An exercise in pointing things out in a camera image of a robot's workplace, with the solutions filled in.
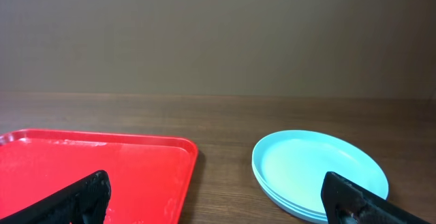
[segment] brown wooden surface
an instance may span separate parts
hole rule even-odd
[[[23,128],[179,135],[200,149],[180,223],[299,223],[262,192],[251,151],[263,136],[308,129],[368,153],[389,200],[436,223],[435,107],[423,101],[0,93],[0,133]]]

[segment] wall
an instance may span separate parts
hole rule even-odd
[[[436,0],[0,0],[0,91],[429,98]]]

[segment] red surface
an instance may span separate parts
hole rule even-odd
[[[197,158],[183,138],[28,129],[0,136],[0,218],[106,170],[105,224],[177,223]]]

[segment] red plastic tray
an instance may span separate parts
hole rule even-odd
[[[177,223],[198,155],[184,138],[25,129],[0,136],[0,218],[97,171],[105,224]]]

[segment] table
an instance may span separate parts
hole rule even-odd
[[[427,101],[83,93],[0,93],[0,133],[23,128],[178,135],[200,150],[180,223],[301,223],[251,170],[269,133],[328,133],[368,153],[389,200],[436,223],[436,105]]]

